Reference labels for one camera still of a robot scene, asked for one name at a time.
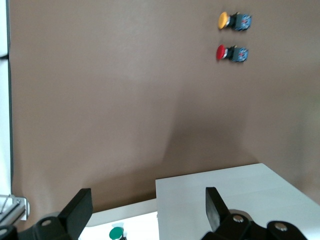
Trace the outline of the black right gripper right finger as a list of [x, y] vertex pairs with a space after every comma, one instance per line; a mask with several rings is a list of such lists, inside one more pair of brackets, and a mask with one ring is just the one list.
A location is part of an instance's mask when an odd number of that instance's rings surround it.
[[211, 227], [204, 240], [305, 240], [293, 224], [275, 220], [262, 227], [241, 213], [232, 213], [217, 188], [205, 188], [205, 210]]

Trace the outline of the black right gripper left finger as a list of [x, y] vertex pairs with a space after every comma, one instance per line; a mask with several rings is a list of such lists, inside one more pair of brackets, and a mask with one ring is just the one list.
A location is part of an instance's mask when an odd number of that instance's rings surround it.
[[2, 240], [77, 240], [93, 214], [92, 191], [82, 188], [57, 216], [40, 219], [18, 232], [10, 224], [0, 227]]

